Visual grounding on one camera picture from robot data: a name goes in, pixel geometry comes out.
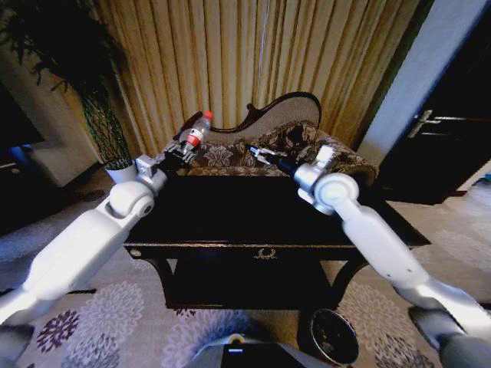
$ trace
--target dark wooden table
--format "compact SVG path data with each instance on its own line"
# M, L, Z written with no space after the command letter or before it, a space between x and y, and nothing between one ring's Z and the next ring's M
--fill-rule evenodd
M172 178L125 248L157 269L168 308L335 309L367 262L337 215L322 215L296 192L286 177ZM359 202L410 248L429 244L369 189ZM329 282L320 260L347 262Z

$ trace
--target drawer handle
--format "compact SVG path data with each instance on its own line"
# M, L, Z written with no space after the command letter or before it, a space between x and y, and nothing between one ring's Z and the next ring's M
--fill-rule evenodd
M275 257L276 250L271 249L270 253L268 255L264 254L264 248L259 249L258 255L255 255L255 259L276 259L278 257Z

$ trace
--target tabletop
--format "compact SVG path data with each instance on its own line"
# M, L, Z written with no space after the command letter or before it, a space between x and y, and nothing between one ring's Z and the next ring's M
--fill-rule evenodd
M288 177L177 176L126 244L353 246L341 219L321 214L297 190ZM361 188L358 201L376 210L408 246L429 244L369 188Z

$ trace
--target white wall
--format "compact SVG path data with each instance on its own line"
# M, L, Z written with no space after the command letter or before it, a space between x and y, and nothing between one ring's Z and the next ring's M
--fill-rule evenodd
M56 186L64 186L97 162L90 140L82 128L84 118L70 106L69 96L54 85L49 73L43 74L40 86L31 75L32 61L19 66L8 47L0 48L0 78L17 104L46 140L31 145L31 158ZM8 129L4 122L2 129Z
M359 149L380 165L481 15L487 0L435 0Z

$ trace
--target white flower pot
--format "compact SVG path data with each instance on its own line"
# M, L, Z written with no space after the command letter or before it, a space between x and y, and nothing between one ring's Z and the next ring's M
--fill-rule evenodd
M124 169L106 169L106 171L116 184L119 184L120 182L129 182L131 180L135 180L135 178L137 177L137 166L135 165L134 161L131 166L125 167Z

